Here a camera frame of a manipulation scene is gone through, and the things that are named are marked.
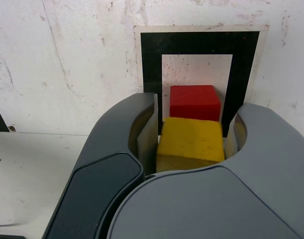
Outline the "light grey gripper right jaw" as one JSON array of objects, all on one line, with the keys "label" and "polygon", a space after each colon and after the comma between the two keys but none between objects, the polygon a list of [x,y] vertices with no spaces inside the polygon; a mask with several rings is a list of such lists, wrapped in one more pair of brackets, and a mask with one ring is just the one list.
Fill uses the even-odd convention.
[{"label": "light grey gripper right jaw", "polygon": [[159,173],[120,204],[109,239],[304,239],[304,137],[246,103],[241,149],[211,167]]}]

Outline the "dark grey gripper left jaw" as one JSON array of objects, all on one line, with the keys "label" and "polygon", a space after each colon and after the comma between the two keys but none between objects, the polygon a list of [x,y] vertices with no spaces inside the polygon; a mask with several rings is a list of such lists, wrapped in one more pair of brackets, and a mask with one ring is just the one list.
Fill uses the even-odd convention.
[{"label": "dark grey gripper left jaw", "polygon": [[104,239],[124,198],[145,180],[137,140],[157,95],[137,93],[96,122],[45,230],[46,239]]}]

